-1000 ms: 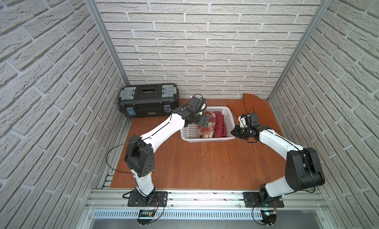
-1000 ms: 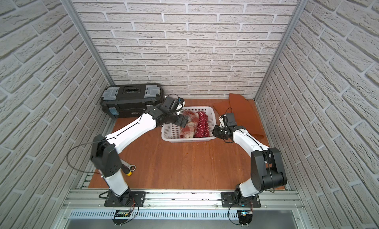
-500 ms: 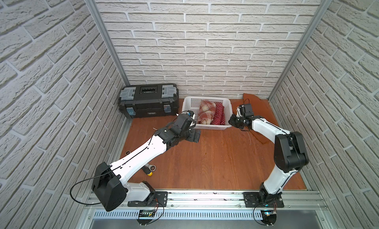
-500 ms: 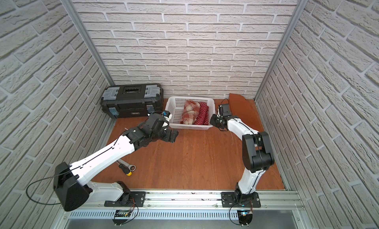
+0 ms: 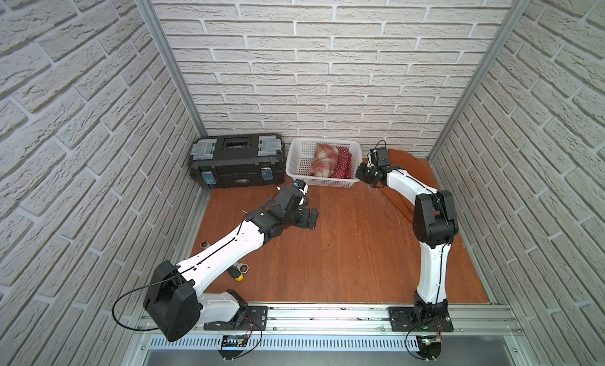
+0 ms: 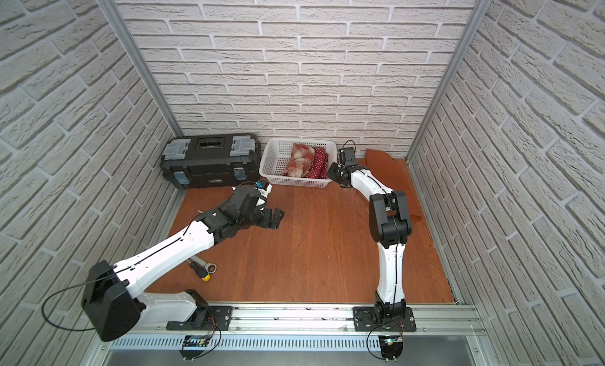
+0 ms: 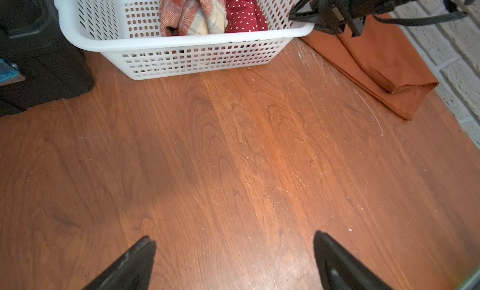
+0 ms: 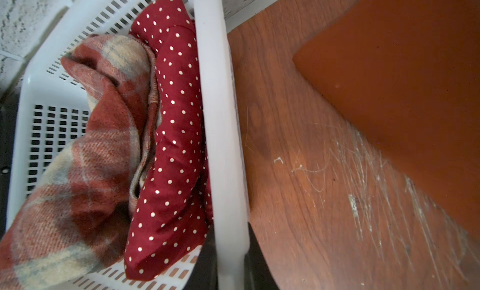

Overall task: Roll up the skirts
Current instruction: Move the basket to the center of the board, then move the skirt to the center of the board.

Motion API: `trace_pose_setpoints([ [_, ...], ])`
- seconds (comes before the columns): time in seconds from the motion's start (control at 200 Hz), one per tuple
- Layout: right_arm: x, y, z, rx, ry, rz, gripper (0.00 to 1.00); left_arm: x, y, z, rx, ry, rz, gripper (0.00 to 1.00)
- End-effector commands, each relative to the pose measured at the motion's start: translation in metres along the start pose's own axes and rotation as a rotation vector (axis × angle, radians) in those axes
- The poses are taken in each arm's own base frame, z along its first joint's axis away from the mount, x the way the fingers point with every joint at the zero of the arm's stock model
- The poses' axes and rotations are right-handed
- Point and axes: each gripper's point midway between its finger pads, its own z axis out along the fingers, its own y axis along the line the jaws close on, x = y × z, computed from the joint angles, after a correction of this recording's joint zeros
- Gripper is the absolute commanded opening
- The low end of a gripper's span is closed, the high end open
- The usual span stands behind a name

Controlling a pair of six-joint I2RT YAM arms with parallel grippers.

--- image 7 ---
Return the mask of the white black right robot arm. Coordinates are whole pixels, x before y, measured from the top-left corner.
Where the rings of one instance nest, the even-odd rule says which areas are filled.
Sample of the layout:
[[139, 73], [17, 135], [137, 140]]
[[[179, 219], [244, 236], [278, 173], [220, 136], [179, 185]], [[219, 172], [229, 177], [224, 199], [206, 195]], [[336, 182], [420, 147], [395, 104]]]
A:
[[[367, 16], [380, 23], [399, 26], [428, 26], [461, 20], [468, 13], [461, 11], [453, 0], [443, 0], [446, 14], [425, 18], [381, 18], [396, 7], [419, 0], [300, 0], [290, 11], [289, 19], [295, 22], [312, 23], [315, 30], [329, 35], [340, 35], [349, 27], [352, 36], [361, 36]], [[476, 0], [465, 0], [471, 5]]]

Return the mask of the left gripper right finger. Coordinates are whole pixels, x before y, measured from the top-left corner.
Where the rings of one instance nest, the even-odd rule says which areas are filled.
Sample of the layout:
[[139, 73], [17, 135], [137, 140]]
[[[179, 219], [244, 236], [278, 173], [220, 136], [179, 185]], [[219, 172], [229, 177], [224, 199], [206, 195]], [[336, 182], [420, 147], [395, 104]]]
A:
[[390, 290], [360, 260], [329, 234], [316, 231], [314, 257], [325, 290]]

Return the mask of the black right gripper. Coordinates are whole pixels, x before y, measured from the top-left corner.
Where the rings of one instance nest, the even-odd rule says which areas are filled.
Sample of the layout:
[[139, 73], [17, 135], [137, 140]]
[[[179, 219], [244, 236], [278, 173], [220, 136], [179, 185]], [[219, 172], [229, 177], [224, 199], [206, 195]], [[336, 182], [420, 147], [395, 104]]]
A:
[[291, 21], [313, 23], [315, 30], [340, 35], [349, 28], [361, 36], [366, 17], [393, 11], [411, 0], [300, 0], [291, 9]]

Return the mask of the red plaid skirt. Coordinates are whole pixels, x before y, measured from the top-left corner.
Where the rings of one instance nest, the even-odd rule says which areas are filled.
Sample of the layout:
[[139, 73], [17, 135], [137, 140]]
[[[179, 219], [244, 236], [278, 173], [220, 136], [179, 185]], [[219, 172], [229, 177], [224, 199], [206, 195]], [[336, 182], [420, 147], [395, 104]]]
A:
[[222, 34], [228, 25], [226, 0], [160, 0], [161, 36]]

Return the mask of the orange brown skirt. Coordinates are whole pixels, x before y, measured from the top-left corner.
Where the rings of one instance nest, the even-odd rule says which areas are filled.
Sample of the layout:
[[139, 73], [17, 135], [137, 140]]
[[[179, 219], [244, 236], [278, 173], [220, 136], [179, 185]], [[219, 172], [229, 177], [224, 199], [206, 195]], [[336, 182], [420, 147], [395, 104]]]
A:
[[303, 41], [397, 116], [411, 121], [439, 81], [396, 25], [368, 16], [361, 36], [313, 30]]

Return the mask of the red polka dot skirt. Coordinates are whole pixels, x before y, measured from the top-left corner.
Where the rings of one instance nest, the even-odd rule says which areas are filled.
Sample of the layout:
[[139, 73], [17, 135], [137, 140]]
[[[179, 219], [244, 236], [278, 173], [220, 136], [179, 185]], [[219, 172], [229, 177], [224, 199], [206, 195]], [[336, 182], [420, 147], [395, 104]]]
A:
[[268, 24], [257, 0], [226, 0], [225, 33], [268, 31]]

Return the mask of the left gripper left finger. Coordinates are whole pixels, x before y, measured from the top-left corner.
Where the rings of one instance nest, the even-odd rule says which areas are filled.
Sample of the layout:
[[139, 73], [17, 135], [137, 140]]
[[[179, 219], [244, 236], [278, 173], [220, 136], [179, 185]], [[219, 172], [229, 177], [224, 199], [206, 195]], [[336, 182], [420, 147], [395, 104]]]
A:
[[142, 237], [84, 290], [147, 290], [151, 281], [156, 243]]

